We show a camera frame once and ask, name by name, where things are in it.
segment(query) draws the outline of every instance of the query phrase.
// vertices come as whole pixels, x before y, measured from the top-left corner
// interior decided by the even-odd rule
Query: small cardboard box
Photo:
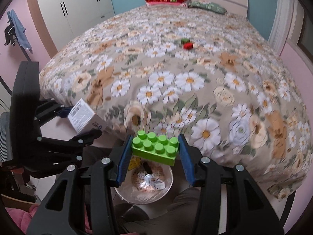
[[[91,129],[103,130],[105,122],[83,100],[78,103],[68,114],[68,119],[78,134],[89,132]]]

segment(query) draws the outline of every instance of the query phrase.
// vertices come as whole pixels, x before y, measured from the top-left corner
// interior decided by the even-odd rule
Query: bed
[[[243,164],[282,201],[312,162],[306,106],[246,19],[248,0],[211,1],[228,12],[142,6],[89,29],[40,72],[41,94],[68,106],[84,99],[121,139],[184,133],[219,164]]]

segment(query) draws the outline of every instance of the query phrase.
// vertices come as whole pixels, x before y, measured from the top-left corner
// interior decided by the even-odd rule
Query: bright green building block
[[[178,145],[178,138],[168,139],[166,135],[157,137],[154,132],[147,134],[145,131],[138,131],[137,137],[133,138],[131,148],[133,155],[174,166]]]

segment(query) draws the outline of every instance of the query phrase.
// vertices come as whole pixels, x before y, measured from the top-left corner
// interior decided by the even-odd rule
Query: metal bolt
[[[238,164],[238,165],[236,165],[236,170],[237,170],[237,171],[244,171],[244,170],[245,170],[245,167],[242,166],[241,164]]]
[[[206,157],[206,156],[203,156],[201,158],[201,162],[204,163],[204,164],[208,164],[210,162],[210,158],[209,157]]]
[[[71,165],[67,166],[67,170],[68,170],[68,171],[73,171],[73,170],[75,170],[75,165],[71,164]]]
[[[106,158],[103,158],[103,159],[101,160],[101,162],[102,162],[103,164],[109,164],[109,163],[111,162],[111,159],[108,158],[108,157],[106,157]]]

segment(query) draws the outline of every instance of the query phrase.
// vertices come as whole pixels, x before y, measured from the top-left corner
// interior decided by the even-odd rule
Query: wardrobe door
[[[98,0],[62,0],[62,4],[75,37],[98,23]]]
[[[61,0],[38,0],[38,5],[49,34],[57,50],[60,51],[74,39],[64,6]]]

